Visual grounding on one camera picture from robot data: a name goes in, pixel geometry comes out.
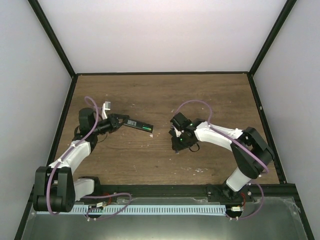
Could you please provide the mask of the black remote control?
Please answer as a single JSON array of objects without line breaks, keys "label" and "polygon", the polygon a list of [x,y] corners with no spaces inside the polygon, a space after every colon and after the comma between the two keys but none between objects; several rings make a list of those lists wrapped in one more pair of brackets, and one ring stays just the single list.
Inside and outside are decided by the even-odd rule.
[{"label": "black remote control", "polygon": [[[154,129],[154,126],[152,124],[148,124],[148,123],[145,123],[145,122],[142,122],[139,120],[135,120],[135,119],[131,119],[131,118],[128,119],[126,122],[124,122],[123,125],[126,127],[134,128],[134,129],[141,130],[141,131],[148,132],[148,133],[152,133],[153,129]],[[144,130],[143,127],[152,128],[152,132]]]}]

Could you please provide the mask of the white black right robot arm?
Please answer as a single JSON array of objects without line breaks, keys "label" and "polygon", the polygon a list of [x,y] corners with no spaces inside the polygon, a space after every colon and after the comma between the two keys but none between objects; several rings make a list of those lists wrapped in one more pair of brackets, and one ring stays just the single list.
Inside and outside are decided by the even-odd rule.
[{"label": "white black right robot arm", "polygon": [[229,202],[240,196],[242,188],[250,181],[268,172],[275,153],[253,127],[231,129],[210,124],[197,118],[192,121],[181,112],[170,120],[172,150],[179,152],[199,147],[200,142],[210,143],[232,152],[237,168],[222,184],[223,198]]}]

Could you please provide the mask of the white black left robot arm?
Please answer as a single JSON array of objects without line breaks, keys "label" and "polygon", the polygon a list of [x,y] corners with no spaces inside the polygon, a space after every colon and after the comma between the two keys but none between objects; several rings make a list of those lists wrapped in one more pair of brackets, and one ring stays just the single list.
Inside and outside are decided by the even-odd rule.
[{"label": "white black left robot arm", "polygon": [[74,180],[73,174],[95,149],[98,136],[117,131],[129,118],[116,113],[102,116],[89,107],[82,108],[68,149],[56,161],[40,166],[35,172],[33,209],[56,215],[70,212],[81,199],[97,202],[102,196],[100,180],[92,176]]}]

